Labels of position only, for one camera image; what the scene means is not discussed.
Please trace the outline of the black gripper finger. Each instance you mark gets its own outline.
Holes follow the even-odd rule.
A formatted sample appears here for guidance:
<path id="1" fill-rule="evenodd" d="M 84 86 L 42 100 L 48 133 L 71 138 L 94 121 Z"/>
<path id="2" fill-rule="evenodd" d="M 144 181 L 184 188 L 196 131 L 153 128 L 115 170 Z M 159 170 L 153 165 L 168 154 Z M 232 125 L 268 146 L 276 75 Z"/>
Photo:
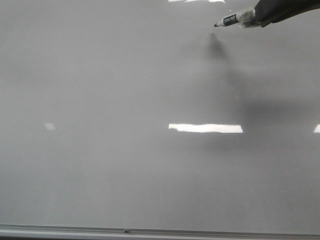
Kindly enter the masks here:
<path id="1" fill-rule="evenodd" d="M 319 0 L 260 0 L 254 7 L 255 21 L 266 27 L 319 8 Z"/>

